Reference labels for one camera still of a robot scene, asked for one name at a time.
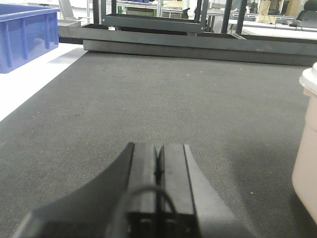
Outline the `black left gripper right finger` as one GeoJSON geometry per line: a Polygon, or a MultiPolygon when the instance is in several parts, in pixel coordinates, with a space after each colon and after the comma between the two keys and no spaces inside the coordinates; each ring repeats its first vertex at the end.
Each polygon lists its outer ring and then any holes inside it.
{"type": "Polygon", "coordinates": [[[175,212],[162,202],[165,238],[252,238],[211,186],[186,144],[166,144],[159,153],[160,184],[175,212]]]}

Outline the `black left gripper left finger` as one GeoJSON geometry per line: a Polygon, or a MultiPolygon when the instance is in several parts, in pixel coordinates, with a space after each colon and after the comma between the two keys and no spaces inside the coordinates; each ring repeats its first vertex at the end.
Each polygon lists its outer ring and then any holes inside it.
{"type": "Polygon", "coordinates": [[[115,206],[127,189],[135,144],[93,180],[72,193],[32,210],[15,238],[103,238],[115,206]]]}

